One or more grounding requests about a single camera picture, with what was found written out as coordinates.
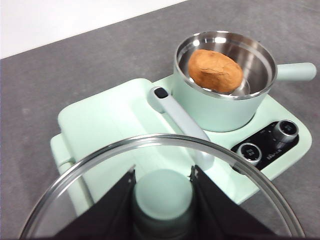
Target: mint green saucepan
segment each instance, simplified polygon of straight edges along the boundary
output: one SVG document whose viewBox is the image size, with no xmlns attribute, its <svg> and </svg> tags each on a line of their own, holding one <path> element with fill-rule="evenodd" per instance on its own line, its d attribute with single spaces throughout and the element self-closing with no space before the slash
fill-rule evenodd
<svg viewBox="0 0 320 240">
<path fill-rule="evenodd" d="M 233 92 L 216 92 L 194 83 L 188 61 L 197 49 L 223 53 L 243 71 L 241 85 Z M 310 81 L 317 73 L 310 62 L 276 65 L 272 55 L 257 41 L 227 31 L 196 33 L 184 40 L 174 55 L 172 95 L 201 128 L 228 132 L 243 127 L 278 81 Z"/>
</svg>

